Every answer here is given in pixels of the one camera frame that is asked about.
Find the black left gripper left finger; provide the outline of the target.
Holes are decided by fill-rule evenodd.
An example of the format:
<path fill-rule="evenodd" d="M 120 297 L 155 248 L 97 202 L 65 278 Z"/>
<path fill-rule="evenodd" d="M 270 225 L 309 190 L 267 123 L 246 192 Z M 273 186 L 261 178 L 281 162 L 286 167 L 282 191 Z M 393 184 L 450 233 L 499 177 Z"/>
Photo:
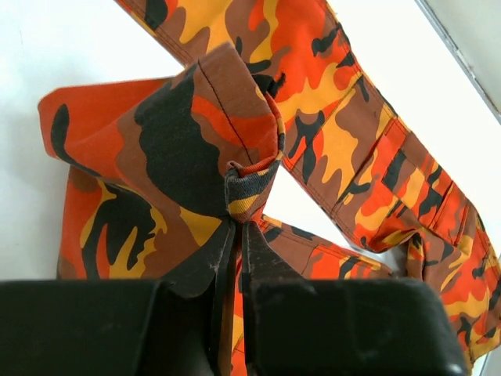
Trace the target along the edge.
<path fill-rule="evenodd" d="M 1 285 L 4 375 L 228 375 L 236 227 L 153 280 Z"/>

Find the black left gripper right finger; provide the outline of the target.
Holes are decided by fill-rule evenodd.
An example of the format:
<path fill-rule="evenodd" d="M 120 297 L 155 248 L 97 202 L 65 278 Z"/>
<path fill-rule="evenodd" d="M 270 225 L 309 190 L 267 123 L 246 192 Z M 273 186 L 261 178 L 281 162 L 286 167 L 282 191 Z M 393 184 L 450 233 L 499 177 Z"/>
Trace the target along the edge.
<path fill-rule="evenodd" d="M 308 280 L 242 229 L 250 375 L 465 375 L 439 297 L 412 279 Z"/>

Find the orange camouflage trousers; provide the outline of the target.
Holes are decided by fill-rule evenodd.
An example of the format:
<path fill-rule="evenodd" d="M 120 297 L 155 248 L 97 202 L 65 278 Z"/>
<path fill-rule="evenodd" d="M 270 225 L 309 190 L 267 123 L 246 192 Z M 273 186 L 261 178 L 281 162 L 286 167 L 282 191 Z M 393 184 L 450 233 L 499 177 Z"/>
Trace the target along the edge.
<path fill-rule="evenodd" d="M 263 212 L 284 167 L 353 246 L 406 246 L 466 364 L 500 344 L 500 265 L 475 206 L 355 58 L 324 1 L 123 1 L 183 66 L 57 89 L 38 105 L 70 174 L 61 279 L 167 277 L 191 295 L 247 221 L 304 277 L 388 278 L 380 262 Z"/>

